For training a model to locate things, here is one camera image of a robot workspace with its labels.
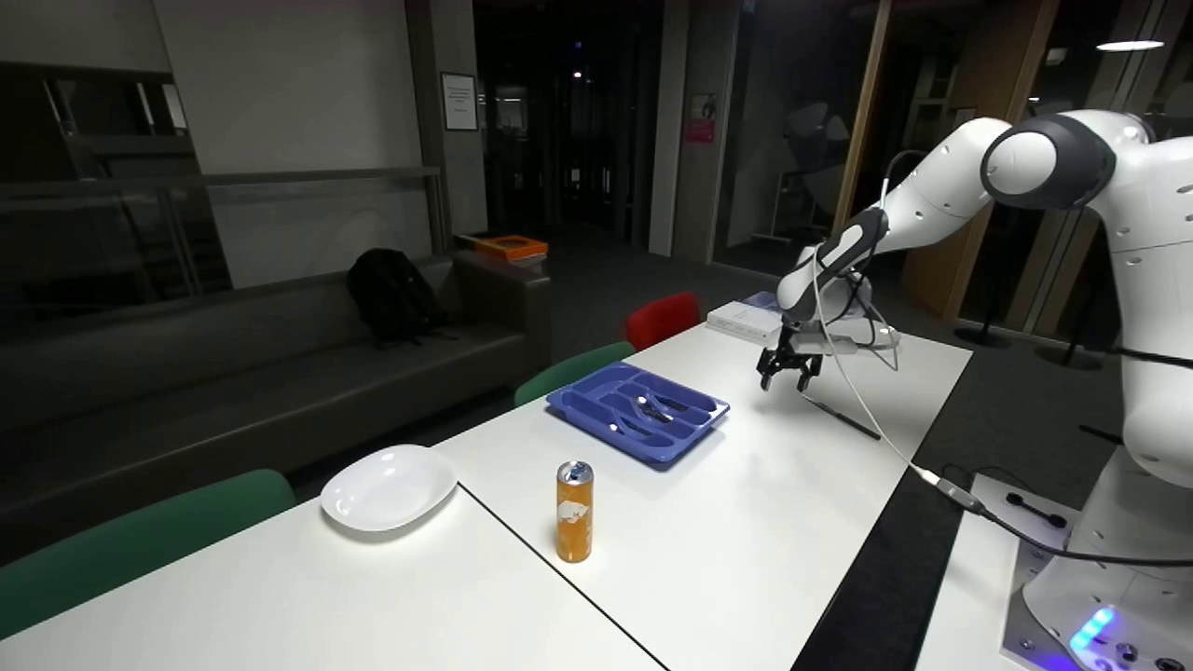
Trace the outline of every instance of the blue plastic tray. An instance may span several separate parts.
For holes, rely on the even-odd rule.
[[[671,469],[729,405],[644,368],[608,364],[550,392],[547,411],[654,469]]]

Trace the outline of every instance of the sofa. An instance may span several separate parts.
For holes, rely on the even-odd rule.
[[[306,469],[550,356],[550,281],[422,261],[447,323],[375,343],[344,276],[0,338],[0,559],[241,469]]]

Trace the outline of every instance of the can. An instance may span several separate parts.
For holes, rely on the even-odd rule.
[[[591,484],[589,462],[555,469],[555,551],[563,563],[583,563],[591,551]]]

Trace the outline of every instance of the white plate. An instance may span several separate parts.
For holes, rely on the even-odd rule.
[[[339,469],[319,504],[345,530],[393,534],[432,513],[451,493],[453,474],[436,452],[398,442]]]

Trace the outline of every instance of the blue light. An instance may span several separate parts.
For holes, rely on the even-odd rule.
[[[1095,616],[1089,616],[1084,625],[1069,637],[1069,647],[1081,656],[1112,624],[1113,607],[1095,607]]]

